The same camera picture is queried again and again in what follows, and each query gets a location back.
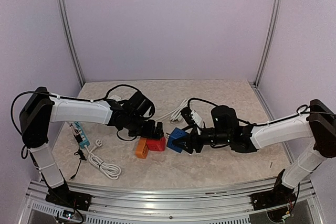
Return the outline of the red cube socket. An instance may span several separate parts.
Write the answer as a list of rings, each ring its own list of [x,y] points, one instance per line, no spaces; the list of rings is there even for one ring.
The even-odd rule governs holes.
[[[146,145],[150,151],[162,152],[166,147],[166,138],[163,136],[160,139],[146,139]]]

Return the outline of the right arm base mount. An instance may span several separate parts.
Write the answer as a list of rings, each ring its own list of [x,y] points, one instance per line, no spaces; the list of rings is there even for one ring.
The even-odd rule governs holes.
[[[254,210],[271,208],[296,201],[294,189],[290,189],[282,184],[284,172],[285,169],[279,173],[273,189],[254,193],[250,196]]]

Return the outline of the left aluminium corner post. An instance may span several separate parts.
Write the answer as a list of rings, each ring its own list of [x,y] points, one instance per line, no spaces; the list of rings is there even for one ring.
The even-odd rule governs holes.
[[[58,4],[59,12],[60,12],[62,28],[64,30],[66,43],[67,43],[68,50],[70,53],[70,59],[73,64],[79,85],[83,87],[86,81],[85,81],[82,67],[81,67],[81,64],[80,64],[80,61],[77,55],[74,39],[73,39],[72,32],[71,32],[70,22],[69,22],[67,8],[66,8],[66,0],[57,0],[57,4]]]

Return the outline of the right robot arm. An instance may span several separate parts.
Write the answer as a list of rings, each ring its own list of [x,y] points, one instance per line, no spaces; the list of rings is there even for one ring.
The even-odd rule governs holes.
[[[311,138],[305,151],[278,175],[268,194],[273,205],[281,204],[305,177],[326,159],[335,157],[335,114],[318,99],[298,107],[290,116],[261,124],[239,119],[236,111],[226,105],[215,104],[211,110],[213,127],[201,126],[190,106],[183,108],[181,115],[188,126],[180,136],[173,131],[169,143],[190,154],[200,153],[205,145],[228,146],[246,154],[277,143]]]

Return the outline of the aluminium corner post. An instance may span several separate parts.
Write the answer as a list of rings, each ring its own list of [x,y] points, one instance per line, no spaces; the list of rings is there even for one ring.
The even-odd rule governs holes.
[[[66,43],[67,43],[68,50],[70,53],[70,59],[73,64],[79,85],[83,87],[86,81],[85,81],[82,67],[81,67],[81,64],[80,64],[80,61],[77,55],[74,39],[73,39],[72,32],[71,32],[70,22],[69,22],[67,8],[66,8],[66,0],[57,0],[57,4],[58,4],[59,12],[60,12],[62,28],[64,30]]]
[[[281,0],[273,0],[270,21],[269,21],[269,25],[268,25],[268,29],[266,33],[266,40],[265,40],[265,44],[262,50],[261,59],[258,65],[256,77],[255,77],[255,80],[253,81],[254,87],[256,89],[259,88],[262,77],[266,69],[267,60],[269,58],[269,52],[270,52],[272,41],[273,41],[274,34],[276,31],[280,7],[281,7]]]

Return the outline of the white plug adapter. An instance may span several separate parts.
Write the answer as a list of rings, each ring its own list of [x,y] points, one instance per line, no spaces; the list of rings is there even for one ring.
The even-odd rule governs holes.
[[[111,95],[109,96],[109,99],[115,100],[115,101],[121,101],[121,97],[118,95]]]

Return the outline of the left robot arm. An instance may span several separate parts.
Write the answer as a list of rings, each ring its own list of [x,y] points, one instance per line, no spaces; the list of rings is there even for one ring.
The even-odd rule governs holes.
[[[48,191],[64,206],[73,201],[74,195],[48,147],[50,123],[87,122],[114,126],[118,131],[128,130],[128,136],[133,140],[137,137],[160,140],[163,136],[162,122],[152,119],[154,103],[139,89],[131,98],[120,101],[109,98],[107,94],[95,100],[64,97],[49,92],[45,87],[28,94],[30,98],[14,128],[37,164]]]

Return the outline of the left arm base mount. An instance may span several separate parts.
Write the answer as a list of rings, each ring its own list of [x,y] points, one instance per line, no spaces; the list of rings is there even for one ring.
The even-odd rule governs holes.
[[[55,205],[88,211],[92,196],[86,193],[71,191],[66,184],[48,189],[45,200]]]

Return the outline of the right aluminium corner post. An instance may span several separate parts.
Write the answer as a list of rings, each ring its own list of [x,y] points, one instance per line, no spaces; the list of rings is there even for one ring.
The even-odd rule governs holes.
[[[273,0],[270,21],[269,21],[269,25],[268,25],[268,29],[266,33],[266,40],[265,40],[265,44],[262,50],[261,59],[258,65],[256,77],[255,77],[255,80],[253,81],[254,87],[256,89],[259,88],[262,77],[266,69],[267,60],[269,58],[269,52],[270,52],[272,41],[273,41],[274,34],[276,31],[280,7],[281,7],[281,0]]]

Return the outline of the orange USB socket block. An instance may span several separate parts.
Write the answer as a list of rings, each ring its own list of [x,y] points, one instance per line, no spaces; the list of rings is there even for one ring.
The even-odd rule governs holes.
[[[148,146],[146,144],[147,139],[141,137],[138,141],[136,150],[135,150],[135,155],[137,158],[141,158],[141,159],[146,159],[149,149]]]

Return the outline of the aluminium front rail frame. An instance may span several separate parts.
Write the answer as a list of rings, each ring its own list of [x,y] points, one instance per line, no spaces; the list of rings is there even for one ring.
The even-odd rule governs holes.
[[[69,182],[71,190],[92,196],[84,223],[272,223],[267,210],[254,210],[253,193],[270,190],[275,179],[210,188],[125,189]],[[33,223],[40,214],[55,223],[70,210],[45,201],[47,187],[31,181],[15,223]],[[285,223],[326,223],[310,180],[301,182],[299,198]]]

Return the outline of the teal power strip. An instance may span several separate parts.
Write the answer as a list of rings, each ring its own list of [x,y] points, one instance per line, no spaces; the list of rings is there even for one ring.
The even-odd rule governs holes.
[[[80,143],[80,147],[81,149],[85,149],[85,147],[89,147],[90,146],[90,142],[89,142],[89,139],[88,137],[86,136],[83,128],[82,128],[82,125],[80,122],[72,122],[72,124],[78,129],[80,135],[81,135],[81,138],[82,138],[82,142]]]

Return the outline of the blue cube socket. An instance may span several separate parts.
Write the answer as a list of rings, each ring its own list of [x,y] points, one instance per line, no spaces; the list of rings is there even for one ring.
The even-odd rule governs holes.
[[[168,141],[167,141],[167,144],[166,144],[166,147],[177,152],[177,153],[181,153],[182,152],[182,148],[176,146],[173,144],[173,141],[174,140],[177,140],[177,139],[180,139],[182,137],[185,137],[187,136],[187,133],[179,128],[175,128],[169,135],[168,137]]]

